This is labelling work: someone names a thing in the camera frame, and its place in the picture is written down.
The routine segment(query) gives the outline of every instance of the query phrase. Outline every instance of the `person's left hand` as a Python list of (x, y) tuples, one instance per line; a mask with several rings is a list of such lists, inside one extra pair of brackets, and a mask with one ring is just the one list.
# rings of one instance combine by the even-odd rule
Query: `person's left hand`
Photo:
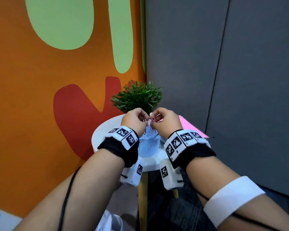
[(148, 125), (143, 121), (146, 118), (149, 118), (149, 115), (142, 108), (136, 108), (123, 116), (121, 125), (133, 129), (140, 138)]

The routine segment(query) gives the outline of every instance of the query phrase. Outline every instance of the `green painted shape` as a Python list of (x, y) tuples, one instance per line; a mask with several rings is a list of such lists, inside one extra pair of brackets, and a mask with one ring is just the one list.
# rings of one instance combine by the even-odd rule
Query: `green painted shape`
[(125, 73), (133, 60), (133, 27), (129, 0), (108, 0), (113, 59), (119, 73)]
[(147, 51), (145, 37), (145, 0), (140, 0), (140, 21), (141, 21), (141, 43), (142, 43), (142, 66), (147, 73)]
[(93, 31), (93, 0), (25, 0), (36, 34), (48, 45), (72, 50), (83, 46)]

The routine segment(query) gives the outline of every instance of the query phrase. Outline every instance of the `person's right arm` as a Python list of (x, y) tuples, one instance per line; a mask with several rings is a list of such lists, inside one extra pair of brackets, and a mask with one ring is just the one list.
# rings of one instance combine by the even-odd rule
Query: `person's right arm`
[[(165, 139), (168, 139), (174, 131), (182, 129), (178, 115), (170, 110), (158, 108), (150, 116), (150, 118), (152, 117), (155, 117), (156, 122), (151, 126)], [(214, 156), (194, 158), (187, 165), (186, 173), (193, 187), (207, 198), (211, 198), (222, 187), (240, 177)], [(198, 196), (204, 206), (207, 202), (206, 199)], [(265, 194), (247, 202), (236, 213), (278, 230), (289, 230), (289, 215)], [(267, 229), (230, 216), (219, 225), (218, 230), (257, 231)]]

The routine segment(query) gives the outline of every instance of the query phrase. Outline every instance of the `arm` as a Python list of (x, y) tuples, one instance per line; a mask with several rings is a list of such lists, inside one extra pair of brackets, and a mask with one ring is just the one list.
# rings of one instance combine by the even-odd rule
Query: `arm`
[[(159, 108), (151, 117), (162, 122), (151, 124), (165, 139), (176, 130), (183, 129), (178, 115)], [(207, 198), (211, 198), (222, 187), (240, 177), (239, 174), (223, 164), (216, 157), (196, 157), (186, 167), (186, 173), (193, 187)], [(206, 200), (199, 196), (203, 205)], [(289, 215), (265, 194), (260, 195), (241, 206), (237, 214), (259, 221), (278, 230), (289, 230)], [(218, 230), (267, 230), (257, 225), (230, 216), (222, 222)]]
[[(124, 167), (122, 158), (100, 149), (76, 174), (66, 206), (63, 230), (95, 230), (116, 189)], [(46, 196), (15, 228), (57, 230), (71, 176)]]

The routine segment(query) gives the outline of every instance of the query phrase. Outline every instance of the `blue basket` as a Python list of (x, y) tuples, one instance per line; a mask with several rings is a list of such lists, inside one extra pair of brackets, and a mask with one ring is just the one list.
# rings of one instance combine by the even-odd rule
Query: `blue basket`
[(160, 147), (160, 135), (155, 130), (152, 131), (150, 124), (146, 128), (146, 134), (139, 138), (138, 155), (141, 157), (149, 157), (158, 152)]

